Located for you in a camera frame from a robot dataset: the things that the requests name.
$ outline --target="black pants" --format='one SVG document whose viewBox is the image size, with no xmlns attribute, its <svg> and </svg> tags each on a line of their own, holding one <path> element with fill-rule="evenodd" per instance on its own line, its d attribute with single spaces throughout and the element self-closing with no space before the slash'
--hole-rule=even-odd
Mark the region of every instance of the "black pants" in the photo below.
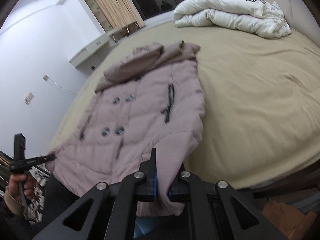
<svg viewBox="0 0 320 240">
<path fill-rule="evenodd" d="M 42 222 L 30 225 L 21 217 L 5 219 L 5 222 L 18 240 L 31 240 L 79 198 L 63 186 L 53 175 L 47 181 L 44 197 Z"/>
</svg>

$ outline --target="triangular cutout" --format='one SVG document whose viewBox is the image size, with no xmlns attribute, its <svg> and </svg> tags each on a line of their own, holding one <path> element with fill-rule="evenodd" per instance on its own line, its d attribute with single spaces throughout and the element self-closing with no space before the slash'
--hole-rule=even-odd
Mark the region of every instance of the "triangular cutout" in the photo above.
<svg viewBox="0 0 320 240">
<path fill-rule="evenodd" d="M 89 198 L 79 208 L 77 208 L 70 216 L 68 216 L 62 222 L 62 224 L 75 231 L 80 231 L 90 211 L 92 203 L 93 203 L 93 198 Z"/>
<path fill-rule="evenodd" d="M 252 215 L 235 197 L 231 198 L 231 204 L 243 230 L 259 224 L 258 219 Z"/>
</svg>

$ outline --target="human hand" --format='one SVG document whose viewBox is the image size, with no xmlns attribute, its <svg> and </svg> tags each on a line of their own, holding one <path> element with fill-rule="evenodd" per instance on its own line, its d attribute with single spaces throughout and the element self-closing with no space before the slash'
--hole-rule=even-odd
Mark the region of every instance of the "human hand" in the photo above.
<svg viewBox="0 0 320 240">
<path fill-rule="evenodd" d="M 36 180 L 32 177 L 32 175 L 29 174 L 12 174 L 9 179 L 9 185 L 8 185 L 8 192 L 9 194 L 18 202 L 21 203 L 21 197 L 19 194 L 19 189 L 18 189 L 18 182 L 24 182 L 24 195 L 28 199 L 33 199 L 35 196 L 35 184 Z"/>
</svg>

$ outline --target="upholstered headboard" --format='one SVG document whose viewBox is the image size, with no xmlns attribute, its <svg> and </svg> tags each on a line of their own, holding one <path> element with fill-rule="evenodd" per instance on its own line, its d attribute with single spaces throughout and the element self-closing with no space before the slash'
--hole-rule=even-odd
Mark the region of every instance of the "upholstered headboard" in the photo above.
<svg viewBox="0 0 320 240">
<path fill-rule="evenodd" d="M 290 27 L 301 32 L 320 47 L 320 27 L 302 0 L 265 0 L 276 1 L 284 11 Z"/>
</svg>

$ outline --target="beige sleeve cuff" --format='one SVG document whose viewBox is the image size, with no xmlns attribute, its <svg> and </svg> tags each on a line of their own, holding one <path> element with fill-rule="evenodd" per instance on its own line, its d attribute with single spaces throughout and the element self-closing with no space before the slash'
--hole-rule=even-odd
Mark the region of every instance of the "beige sleeve cuff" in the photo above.
<svg viewBox="0 0 320 240">
<path fill-rule="evenodd" d="M 4 202 L 15 216 L 22 216 L 23 206 L 20 202 L 16 201 L 8 192 L 8 187 L 5 188 Z"/>
</svg>

